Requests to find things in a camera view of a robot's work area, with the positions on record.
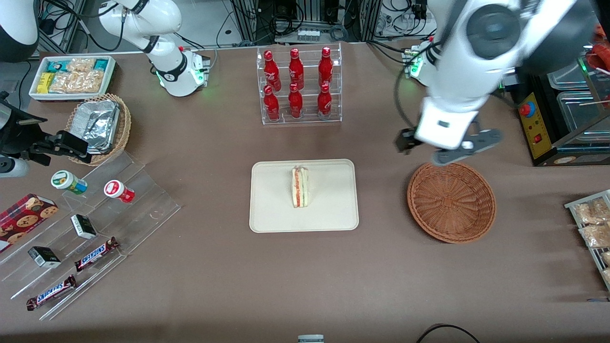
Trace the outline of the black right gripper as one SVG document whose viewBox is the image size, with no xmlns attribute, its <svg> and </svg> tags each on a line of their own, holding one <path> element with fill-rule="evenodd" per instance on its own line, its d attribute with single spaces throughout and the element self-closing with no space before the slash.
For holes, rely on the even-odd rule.
<svg viewBox="0 0 610 343">
<path fill-rule="evenodd" d="M 87 151 L 89 144 L 86 141 L 68 131 L 58 131 L 55 151 L 53 141 L 48 141 L 51 135 L 40 128 L 40 123 L 46 123 L 48 119 L 22 111 L 9 104 L 7 97 L 8 93 L 0 96 L 1 105 L 9 110 L 1 112 L 1 154 L 17 158 L 26 154 L 31 162 L 50 166 L 51 158 L 46 154 L 57 151 L 85 164 L 91 163 L 92 155 Z"/>
</svg>

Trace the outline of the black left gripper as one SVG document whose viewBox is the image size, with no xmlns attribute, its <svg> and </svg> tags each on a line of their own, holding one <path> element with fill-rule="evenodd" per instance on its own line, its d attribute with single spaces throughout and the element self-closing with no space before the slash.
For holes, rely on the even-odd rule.
<svg viewBox="0 0 610 343">
<path fill-rule="evenodd" d="M 410 154 L 411 144 L 420 144 L 416 137 L 416 129 L 409 128 L 400 130 L 395 137 L 394 144 L 398 153 Z"/>
</svg>

